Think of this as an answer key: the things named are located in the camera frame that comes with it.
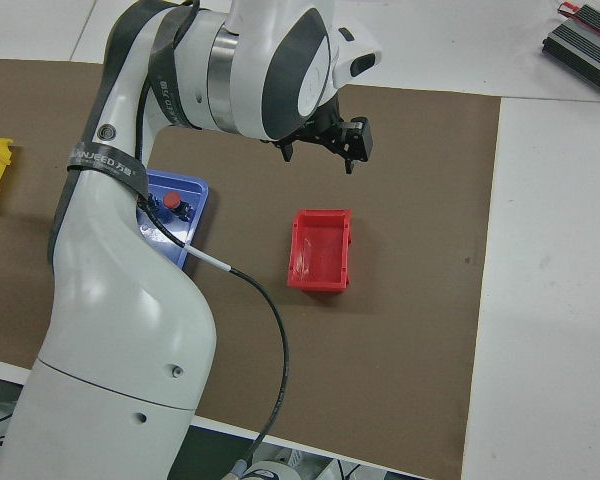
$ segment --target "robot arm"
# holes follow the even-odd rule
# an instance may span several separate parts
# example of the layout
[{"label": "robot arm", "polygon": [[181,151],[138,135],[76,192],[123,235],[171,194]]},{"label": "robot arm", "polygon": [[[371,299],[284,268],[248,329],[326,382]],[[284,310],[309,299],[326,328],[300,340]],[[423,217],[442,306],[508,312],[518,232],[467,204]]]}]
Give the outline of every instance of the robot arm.
[{"label": "robot arm", "polygon": [[336,92],[379,51],[352,48],[340,28],[333,0],[237,0],[228,16],[141,0],[118,20],[71,155],[49,243],[51,323],[0,480],[166,478],[206,383],[215,328],[200,291],[137,228],[154,138],[179,125],[336,153],[362,138],[364,148],[342,150],[366,160],[368,127],[342,122]]}]

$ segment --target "red plastic container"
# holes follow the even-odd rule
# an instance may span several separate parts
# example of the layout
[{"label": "red plastic container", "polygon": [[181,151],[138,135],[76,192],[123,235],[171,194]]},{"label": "red plastic container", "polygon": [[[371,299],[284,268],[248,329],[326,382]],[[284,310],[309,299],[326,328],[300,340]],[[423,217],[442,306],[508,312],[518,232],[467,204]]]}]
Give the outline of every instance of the red plastic container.
[{"label": "red plastic container", "polygon": [[300,210],[293,220],[287,285],[342,292],[349,284],[351,210]]}]

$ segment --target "blue plastic tray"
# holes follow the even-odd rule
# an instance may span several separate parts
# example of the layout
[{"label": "blue plastic tray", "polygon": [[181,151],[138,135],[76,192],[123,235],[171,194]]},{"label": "blue plastic tray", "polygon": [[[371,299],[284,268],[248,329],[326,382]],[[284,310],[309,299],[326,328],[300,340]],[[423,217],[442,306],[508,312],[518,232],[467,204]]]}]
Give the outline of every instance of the blue plastic tray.
[{"label": "blue plastic tray", "polygon": [[[177,173],[147,170],[147,175],[149,176],[149,193],[158,200],[160,205],[156,216],[177,238],[186,244],[191,244],[209,196],[209,186],[204,180]],[[178,192],[182,201],[187,202],[194,209],[188,221],[181,220],[162,205],[162,197],[169,192]],[[182,268],[187,258],[187,252],[155,228],[151,220],[140,209],[138,209],[137,217],[140,232],[147,242],[179,268]]]}]

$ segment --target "white table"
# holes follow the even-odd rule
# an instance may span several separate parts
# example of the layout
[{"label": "white table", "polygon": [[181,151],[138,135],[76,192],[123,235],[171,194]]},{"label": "white table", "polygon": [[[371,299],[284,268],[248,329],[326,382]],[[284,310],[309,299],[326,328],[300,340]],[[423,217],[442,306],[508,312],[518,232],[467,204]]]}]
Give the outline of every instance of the white table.
[{"label": "white table", "polygon": [[[130,3],[0,2],[0,58],[99,62]],[[562,21],[559,3],[338,4],[384,46],[361,83],[505,97],[466,480],[600,478],[600,93],[540,53]],[[0,364],[0,378],[22,383],[26,373]]]}]

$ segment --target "brown cardboard surface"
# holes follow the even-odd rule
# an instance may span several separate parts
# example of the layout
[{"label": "brown cardboard surface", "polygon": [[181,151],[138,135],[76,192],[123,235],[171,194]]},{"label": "brown cardboard surface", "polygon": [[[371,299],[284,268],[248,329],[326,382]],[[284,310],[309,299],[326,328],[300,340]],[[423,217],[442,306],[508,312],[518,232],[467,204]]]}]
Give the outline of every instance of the brown cardboard surface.
[{"label": "brown cardboard surface", "polygon": [[[30,367],[52,299],[46,231],[98,85],[97,65],[0,61],[0,360]],[[424,477],[459,479],[480,302],[499,99],[347,87],[346,118],[371,119],[372,160],[167,129],[151,167],[211,187],[195,244],[260,280],[280,305],[291,379],[273,434]],[[340,295],[285,286],[301,208],[350,208],[351,284]],[[265,303],[189,261],[218,347],[198,414],[259,430],[280,347]]]}]

